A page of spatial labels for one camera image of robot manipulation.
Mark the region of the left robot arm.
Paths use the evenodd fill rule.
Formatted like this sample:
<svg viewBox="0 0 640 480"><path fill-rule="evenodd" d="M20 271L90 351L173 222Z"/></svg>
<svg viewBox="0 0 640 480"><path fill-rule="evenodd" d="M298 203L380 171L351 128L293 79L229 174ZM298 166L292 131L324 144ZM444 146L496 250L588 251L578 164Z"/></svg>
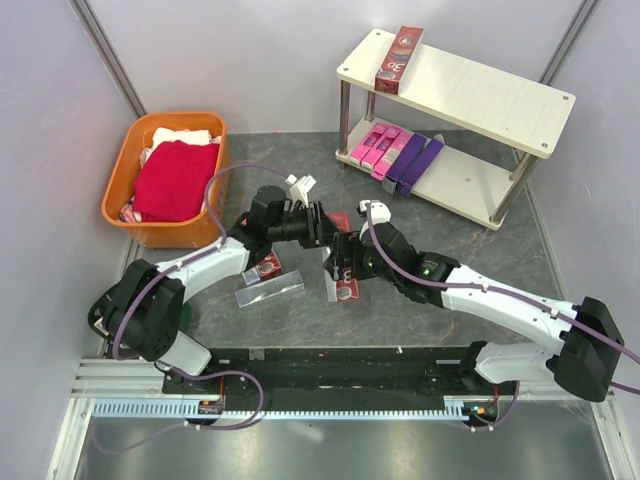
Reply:
<svg viewBox="0 0 640 480"><path fill-rule="evenodd" d="M276 243L327 247L338 231L321 203L304 204L279 187L262 187L249 210L211 245L173 261L132 262L90 307L88 326L112 347L169 365L185 373L196 392L211 392L220 371L210 362L210 351L181 331L184 305L202 290L255 267Z"/></svg>

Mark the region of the pink toothpaste box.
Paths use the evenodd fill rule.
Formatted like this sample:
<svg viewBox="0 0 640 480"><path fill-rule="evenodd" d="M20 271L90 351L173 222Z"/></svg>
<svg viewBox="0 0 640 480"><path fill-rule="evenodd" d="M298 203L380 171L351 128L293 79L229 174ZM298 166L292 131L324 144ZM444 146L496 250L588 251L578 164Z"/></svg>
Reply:
<svg viewBox="0 0 640 480"><path fill-rule="evenodd" d="M373 167L381 157L381 155L376 152L376 145L389 128L389 124L382 122L376 123L352 151L350 154L351 159L359 166L368 164Z"/></svg>
<svg viewBox="0 0 640 480"><path fill-rule="evenodd" d="M390 147L386 150L381 159L376 163L372 171L372 177L382 181L386 176L395 160L398 158L402 150L405 148L408 141L411 139L411 135L406 132L401 132Z"/></svg>
<svg viewBox="0 0 640 480"><path fill-rule="evenodd" d="M403 133L402 129L396 127L387 128L365 155L362 165L372 170L401 133Z"/></svg>

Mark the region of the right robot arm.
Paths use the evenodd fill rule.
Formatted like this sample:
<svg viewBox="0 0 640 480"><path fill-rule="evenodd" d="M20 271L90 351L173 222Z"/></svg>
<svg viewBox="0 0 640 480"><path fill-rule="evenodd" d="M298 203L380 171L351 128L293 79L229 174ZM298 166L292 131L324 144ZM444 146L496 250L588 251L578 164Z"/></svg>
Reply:
<svg viewBox="0 0 640 480"><path fill-rule="evenodd" d="M523 344L478 341L458 368L467 392L491 384L551 378L590 402L605 399L618 365L622 336L607 306L553 300L489 279L457 260L418 252L391 224L372 232L339 232L326 247L324 268L335 280L380 278L409 300L463 312L526 337Z"/></svg>

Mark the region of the holographic purple toothpaste box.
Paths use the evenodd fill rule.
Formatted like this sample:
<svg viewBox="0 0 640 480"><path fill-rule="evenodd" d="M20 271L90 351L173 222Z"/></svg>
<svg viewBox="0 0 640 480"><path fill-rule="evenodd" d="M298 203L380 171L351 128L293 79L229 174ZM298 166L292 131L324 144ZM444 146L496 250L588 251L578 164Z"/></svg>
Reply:
<svg viewBox="0 0 640 480"><path fill-rule="evenodd" d="M389 194L393 194L395 192L398 181L405 170L422 151L426 142L427 138L421 134L414 133L410 137L385 174L382 181L382 188L385 192Z"/></svg>

